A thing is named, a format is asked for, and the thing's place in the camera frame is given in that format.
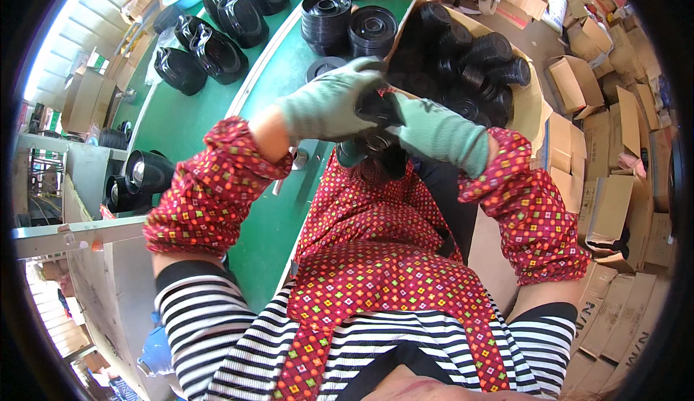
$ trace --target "green glove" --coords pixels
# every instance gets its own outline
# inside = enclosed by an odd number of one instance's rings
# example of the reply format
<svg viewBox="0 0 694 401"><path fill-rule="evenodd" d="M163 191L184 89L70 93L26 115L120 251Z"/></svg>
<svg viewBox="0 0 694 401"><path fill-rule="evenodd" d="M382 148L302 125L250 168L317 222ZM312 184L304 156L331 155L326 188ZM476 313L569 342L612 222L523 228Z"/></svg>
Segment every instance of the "green glove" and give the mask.
<svg viewBox="0 0 694 401"><path fill-rule="evenodd" d="M404 126L387 130L415 155L453 163L471 178L487 168L487 130L431 100L411 100L396 93Z"/></svg>
<svg viewBox="0 0 694 401"><path fill-rule="evenodd" d="M339 142L375 123L360 119L354 108L362 93L383 82L386 64L375 58L358 58L343 67L316 77L295 93L277 100L282 110L290 143L301 139Z"/></svg>

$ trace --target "striped shirt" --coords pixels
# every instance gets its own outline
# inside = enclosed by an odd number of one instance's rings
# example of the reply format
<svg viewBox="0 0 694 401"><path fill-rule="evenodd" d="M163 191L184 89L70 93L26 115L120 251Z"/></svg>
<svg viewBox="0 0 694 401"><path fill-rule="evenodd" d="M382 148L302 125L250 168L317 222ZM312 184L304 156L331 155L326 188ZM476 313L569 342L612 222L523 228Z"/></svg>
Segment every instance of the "striped shirt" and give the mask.
<svg viewBox="0 0 694 401"><path fill-rule="evenodd" d="M299 324L287 318L290 282L265 310L248 309L232 276L206 262L178 262L157 279L173 367L189 400L271 400ZM576 310L552 303L507 324L490 323L510 389L556 398L566 374ZM363 312L334 331L318 401L332 401L380 354L415 343L450 379L481 391L464 328L442 311Z"/></svg>

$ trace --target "red floral sleeve cover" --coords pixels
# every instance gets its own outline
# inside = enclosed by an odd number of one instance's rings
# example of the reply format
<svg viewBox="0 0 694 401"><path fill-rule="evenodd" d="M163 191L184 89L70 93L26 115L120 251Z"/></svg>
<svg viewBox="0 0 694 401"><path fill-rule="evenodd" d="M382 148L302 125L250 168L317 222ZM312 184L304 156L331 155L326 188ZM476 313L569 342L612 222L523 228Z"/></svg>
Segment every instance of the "red floral sleeve cover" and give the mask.
<svg viewBox="0 0 694 401"><path fill-rule="evenodd" d="M152 252L221 257L238 240L250 204L291 171L290 154L273 164L257 153L238 117L218 122L204 143L203 152L176 165L171 188L147 216L143 233Z"/></svg>
<svg viewBox="0 0 694 401"><path fill-rule="evenodd" d="M578 215L566 211L547 171L530 169L525 137L502 128L488 133L499 142L499 154L479 178L461 176L458 201L480 202L499 223L501 250L518 285L580 279L589 254L577 243Z"/></svg>

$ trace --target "black and white striped sleeve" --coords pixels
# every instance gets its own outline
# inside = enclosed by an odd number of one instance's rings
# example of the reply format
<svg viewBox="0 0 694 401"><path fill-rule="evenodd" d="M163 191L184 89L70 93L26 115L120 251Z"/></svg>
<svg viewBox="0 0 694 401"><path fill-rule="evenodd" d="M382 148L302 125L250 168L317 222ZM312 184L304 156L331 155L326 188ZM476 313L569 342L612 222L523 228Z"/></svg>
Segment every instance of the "black and white striped sleeve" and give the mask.
<svg viewBox="0 0 694 401"><path fill-rule="evenodd" d="M576 317L572 304L557 302L526 311L508 324L543 395L559 397L576 331Z"/></svg>
<svg viewBox="0 0 694 401"><path fill-rule="evenodd" d="M188 400L201 399L231 347L256 315L232 276L204 261L181 261L157 276L155 309L169 336L171 362Z"/></svg>

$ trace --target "red floral apron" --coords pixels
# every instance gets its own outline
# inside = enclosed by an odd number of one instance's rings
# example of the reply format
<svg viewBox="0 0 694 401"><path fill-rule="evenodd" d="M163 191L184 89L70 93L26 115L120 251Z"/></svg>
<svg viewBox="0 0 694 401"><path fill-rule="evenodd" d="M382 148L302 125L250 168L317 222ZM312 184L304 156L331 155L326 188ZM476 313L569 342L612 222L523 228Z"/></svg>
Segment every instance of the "red floral apron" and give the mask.
<svg viewBox="0 0 694 401"><path fill-rule="evenodd" d="M463 264L415 246L356 241L305 256L287 303L299 323L273 397L314 400L334 328L365 311L440 310L468 333L481 389L508 389L489 328L496 319L479 278Z"/></svg>

